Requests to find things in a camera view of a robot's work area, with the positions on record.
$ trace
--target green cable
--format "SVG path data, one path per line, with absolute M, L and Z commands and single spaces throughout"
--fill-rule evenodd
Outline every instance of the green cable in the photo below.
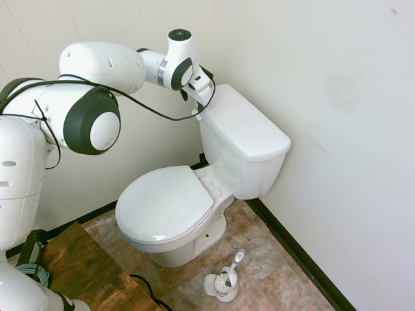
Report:
M 25 275 L 34 275 L 40 280 L 40 284 L 44 287 L 49 286 L 49 272 L 47 272 L 43 267 L 37 264 L 21 264 L 20 266 L 16 267 L 17 270 L 23 272 Z

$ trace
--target round joint cover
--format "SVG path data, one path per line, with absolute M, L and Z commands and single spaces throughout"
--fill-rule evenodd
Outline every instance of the round joint cover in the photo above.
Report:
M 190 31 L 184 29 L 174 29 L 169 32 L 169 38 L 174 41 L 185 41 L 191 36 Z
M 66 145 L 79 154 L 103 154 L 116 142 L 121 118 L 115 96 L 105 87 L 90 89 L 69 110 L 64 122 Z

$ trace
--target toilet base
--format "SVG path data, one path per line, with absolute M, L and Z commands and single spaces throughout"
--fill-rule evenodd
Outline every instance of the toilet base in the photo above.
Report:
M 212 221 L 197 238 L 180 248 L 162 253 L 150 253 L 150 258 L 158 265 L 166 268 L 175 268 L 188 263 L 205 250 L 218 242 L 226 230 L 226 219 L 223 213 L 218 220 Z

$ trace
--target white wall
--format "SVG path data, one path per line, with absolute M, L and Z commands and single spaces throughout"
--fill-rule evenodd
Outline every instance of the white wall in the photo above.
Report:
M 414 310 L 413 1 L 227 0 L 223 44 L 292 139 L 262 201 L 357 310 Z
M 110 41 L 167 52 L 177 28 L 196 38 L 200 63 L 217 70 L 220 1 L 203 0 L 0 0 L 0 89 L 20 77 L 58 78 L 60 53 L 79 41 Z M 173 117 L 188 115 L 194 102 L 178 92 L 146 84 L 135 97 Z M 155 168 L 193 165 L 203 152 L 198 124 L 165 121 L 120 98 L 121 136 L 103 155 L 63 150 L 48 170 L 36 227 L 53 229 L 118 199 L 140 175 Z M 52 165 L 57 151 L 48 161 Z

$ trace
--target toilet tank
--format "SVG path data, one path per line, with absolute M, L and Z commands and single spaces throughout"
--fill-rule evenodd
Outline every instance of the toilet tank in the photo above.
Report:
M 210 167 L 238 199 L 266 194 L 291 140 L 234 88 L 217 86 L 202 112 L 200 132 Z

